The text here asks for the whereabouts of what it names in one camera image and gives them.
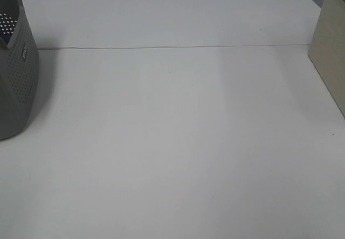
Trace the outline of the grey perforated plastic basket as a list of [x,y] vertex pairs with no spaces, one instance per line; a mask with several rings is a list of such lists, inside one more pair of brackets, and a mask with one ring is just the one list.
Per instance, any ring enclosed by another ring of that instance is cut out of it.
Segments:
[[35,99],[39,77],[39,53],[22,0],[1,0],[1,139],[21,133]]

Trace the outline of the blue microfibre towel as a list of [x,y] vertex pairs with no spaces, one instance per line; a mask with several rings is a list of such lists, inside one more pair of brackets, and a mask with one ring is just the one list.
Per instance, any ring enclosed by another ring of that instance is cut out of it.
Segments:
[[0,32],[1,39],[4,41],[4,43],[7,45],[11,39],[11,32]]

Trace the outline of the beige plastic bin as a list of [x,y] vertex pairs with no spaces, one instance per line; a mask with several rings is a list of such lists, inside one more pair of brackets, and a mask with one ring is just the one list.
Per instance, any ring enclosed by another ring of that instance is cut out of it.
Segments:
[[323,1],[308,56],[344,114],[344,0]]

